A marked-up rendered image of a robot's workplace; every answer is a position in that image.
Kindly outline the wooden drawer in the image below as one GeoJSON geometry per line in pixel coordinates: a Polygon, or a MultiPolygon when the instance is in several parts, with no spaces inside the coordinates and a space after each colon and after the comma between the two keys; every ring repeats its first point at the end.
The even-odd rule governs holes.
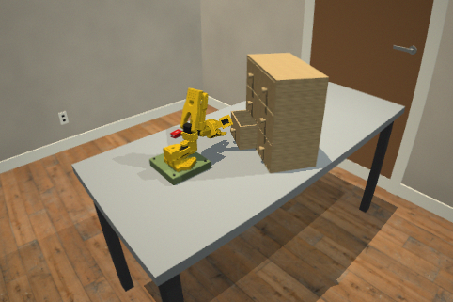
{"type": "Polygon", "coordinates": [[[258,152],[269,170],[271,162],[271,150],[272,150],[271,143],[269,142],[267,137],[262,133],[260,128],[258,128],[258,152]]]}
{"type": "Polygon", "coordinates": [[[247,85],[247,109],[258,122],[258,95],[247,85]]]}
{"type": "Polygon", "coordinates": [[[260,70],[259,97],[274,112],[275,81],[264,70],[260,70]],[[266,92],[265,92],[266,91],[266,92]]]}
{"type": "Polygon", "coordinates": [[[262,100],[259,100],[258,125],[272,143],[273,113],[270,111],[270,109],[265,105],[265,103],[262,100]]]}
{"type": "Polygon", "coordinates": [[[248,57],[248,62],[247,62],[247,83],[258,94],[259,66],[254,61],[252,61],[249,57],[248,57]],[[251,78],[251,79],[248,79],[248,78],[251,78]]]}
{"type": "Polygon", "coordinates": [[[256,148],[258,125],[248,110],[231,111],[231,120],[230,132],[239,150],[256,148]]]}

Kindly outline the wooden chest of drawers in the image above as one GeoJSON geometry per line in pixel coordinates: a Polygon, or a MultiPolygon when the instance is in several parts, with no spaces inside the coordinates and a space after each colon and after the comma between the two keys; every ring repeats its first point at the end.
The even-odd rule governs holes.
{"type": "Polygon", "coordinates": [[[317,164],[329,77],[291,53],[247,55],[275,83],[270,173],[317,164]]]}

